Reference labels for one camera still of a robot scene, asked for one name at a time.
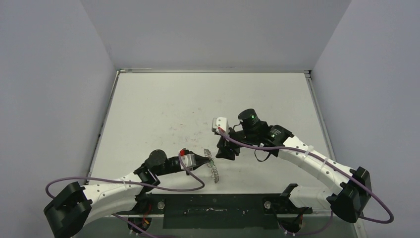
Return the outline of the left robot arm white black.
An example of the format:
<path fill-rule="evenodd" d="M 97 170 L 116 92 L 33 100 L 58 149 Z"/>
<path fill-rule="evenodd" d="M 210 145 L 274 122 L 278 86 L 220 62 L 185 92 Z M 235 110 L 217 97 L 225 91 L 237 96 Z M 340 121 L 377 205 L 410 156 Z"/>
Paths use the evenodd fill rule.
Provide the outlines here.
<path fill-rule="evenodd" d="M 159 176 L 192 171 L 212 161 L 211 157 L 198 155 L 182 149 L 177 156 L 167 157 L 160 149 L 152 151 L 144 163 L 135 171 L 117 179 L 96 178 L 96 184 L 80 185 L 78 177 L 57 195 L 49 191 L 52 198 L 44 208 L 44 215 L 56 238 L 70 238 L 79 233 L 88 223 L 114 213 L 130 211 L 140 214 L 148 206 L 142 196 L 152 189 L 164 190 Z"/>

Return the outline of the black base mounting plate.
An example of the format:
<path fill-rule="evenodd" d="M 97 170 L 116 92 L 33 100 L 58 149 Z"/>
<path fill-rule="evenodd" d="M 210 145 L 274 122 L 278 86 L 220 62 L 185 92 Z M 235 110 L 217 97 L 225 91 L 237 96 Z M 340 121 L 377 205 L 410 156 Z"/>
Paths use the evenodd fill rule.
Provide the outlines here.
<path fill-rule="evenodd" d="M 278 228 L 278 216 L 298 223 L 311 207 L 281 194 L 147 194 L 125 215 L 162 215 L 165 229 Z"/>

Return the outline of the metal disc with key rings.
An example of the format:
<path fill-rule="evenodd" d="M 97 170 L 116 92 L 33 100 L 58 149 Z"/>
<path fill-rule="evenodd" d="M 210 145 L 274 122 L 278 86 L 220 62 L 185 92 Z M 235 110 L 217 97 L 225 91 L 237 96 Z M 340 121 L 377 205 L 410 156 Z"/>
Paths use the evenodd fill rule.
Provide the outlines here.
<path fill-rule="evenodd" d="M 210 154 L 212 156 L 211 151 L 209 149 L 204 149 L 204 155 L 205 154 Z M 216 165 L 215 164 L 211 165 L 210 163 L 208 163 L 207 167 L 210 170 L 210 173 L 211 173 L 210 177 L 213 179 L 213 182 L 216 184 L 219 183 L 219 174 L 218 174 Z"/>

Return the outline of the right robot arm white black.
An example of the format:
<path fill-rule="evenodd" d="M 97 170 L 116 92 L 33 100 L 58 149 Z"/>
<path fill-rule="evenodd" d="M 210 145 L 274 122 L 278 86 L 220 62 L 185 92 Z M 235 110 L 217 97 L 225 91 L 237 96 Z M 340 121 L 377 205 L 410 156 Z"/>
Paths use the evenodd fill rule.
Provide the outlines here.
<path fill-rule="evenodd" d="M 284 127 L 260 120 L 254 109 L 242 111 L 238 120 L 242 127 L 240 131 L 230 127 L 227 118 L 212 120 L 212 132 L 221 137 L 217 158 L 235 160 L 241 148 L 266 151 L 270 156 L 296 165 L 324 185 L 321 188 L 290 185 L 280 198 L 283 211 L 291 213 L 297 208 L 311 207 L 329 209 L 349 223 L 361 218 L 371 198 L 368 170 L 353 169 L 329 159 Z"/>

